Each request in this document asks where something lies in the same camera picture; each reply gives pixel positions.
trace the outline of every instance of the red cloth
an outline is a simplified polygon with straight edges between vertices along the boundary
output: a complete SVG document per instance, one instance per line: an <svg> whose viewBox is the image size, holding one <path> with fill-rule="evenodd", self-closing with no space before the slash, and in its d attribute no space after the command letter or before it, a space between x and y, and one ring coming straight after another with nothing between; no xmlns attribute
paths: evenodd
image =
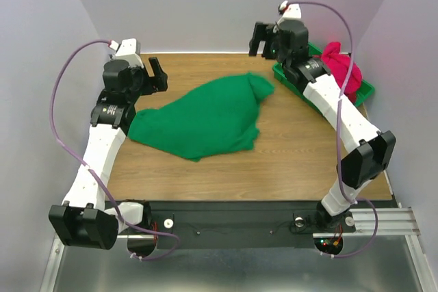
<svg viewBox="0 0 438 292"><path fill-rule="evenodd" d="M338 41L330 42L322 52L322 61L330 68L332 75L335 77L337 85L342 87L347 76L348 66L350 65L350 56L339 54L341 43ZM362 73L356 64L353 64L350 78L348 80L345 95L354 104L356 101L356 91L361 87Z"/></svg>

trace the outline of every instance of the green cloth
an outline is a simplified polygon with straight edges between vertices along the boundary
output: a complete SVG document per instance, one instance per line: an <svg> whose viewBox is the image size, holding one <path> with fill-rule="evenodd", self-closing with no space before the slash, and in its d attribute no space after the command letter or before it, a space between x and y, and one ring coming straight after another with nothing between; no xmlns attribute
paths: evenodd
<svg viewBox="0 0 438 292"><path fill-rule="evenodd" d="M252 150L260 102L273 91L251 73L213 80L161 109L139 111L128 137L192 161Z"/></svg>

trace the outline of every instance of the green plastic bin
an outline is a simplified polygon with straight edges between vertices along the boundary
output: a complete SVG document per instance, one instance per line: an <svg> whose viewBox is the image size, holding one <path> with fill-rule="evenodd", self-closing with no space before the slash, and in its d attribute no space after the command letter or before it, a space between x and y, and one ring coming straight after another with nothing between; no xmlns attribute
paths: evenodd
<svg viewBox="0 0 438 292"><path fill-rule="evenodd" d="M310 56L314 56L314 55L321 55L322 51L321 49L319 49L318 47L316 47L315 45L309 43L309 55ZM305 98L296 88L294 85L292 85L285 77L285 75L283 74L283 69L281 68L281 64L280 63L276 63L273 67L272 67L273 71L274 71L274 77L275 79L277 79L278 81L281 82L281 84L285 85L287 87L287 89L291 90L296 96L300 97L302 100L304 100L304 102L306 102L312 109L316 110L317 112L321 113L320 110L311 102L309 101L307 98ZM374 86L365 81L362 80L362 84L361 87L359 88L359 90L356 91L356 102L355 102L355 107L360 106L360 104L362 104L364 102L365 99L367 99L368 97L370 97L372 95L372 93L375 91Z"/></svg>

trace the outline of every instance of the white knob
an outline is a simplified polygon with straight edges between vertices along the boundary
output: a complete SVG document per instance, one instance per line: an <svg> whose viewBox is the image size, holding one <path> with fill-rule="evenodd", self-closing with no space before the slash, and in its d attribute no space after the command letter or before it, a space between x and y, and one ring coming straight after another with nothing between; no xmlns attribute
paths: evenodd
<svg viewBox="0 0 438 292"><path fill-rule="evenodd" d="M164 220L164 227L166 227L167 229L172 228L173 227L173 220L171 220L171 219Z"/></svg>

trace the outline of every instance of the wooden table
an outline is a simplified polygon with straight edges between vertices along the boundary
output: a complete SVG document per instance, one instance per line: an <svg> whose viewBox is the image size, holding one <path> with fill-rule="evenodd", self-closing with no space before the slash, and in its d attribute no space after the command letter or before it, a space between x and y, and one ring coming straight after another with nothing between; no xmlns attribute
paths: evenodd
<svg viewBox="0 0 438 292"><path fill-rule="evenodd" d="M126 139L109 180L118 200L320 200L336 179L335 131L274 79L273 61L240 54L158 55L167 92L143 96L137 110L160 108L210 80L248 71L276 90L262 105L253 151L216 155L194 163ZM391 199L381 174L362 196Z"/></svg>

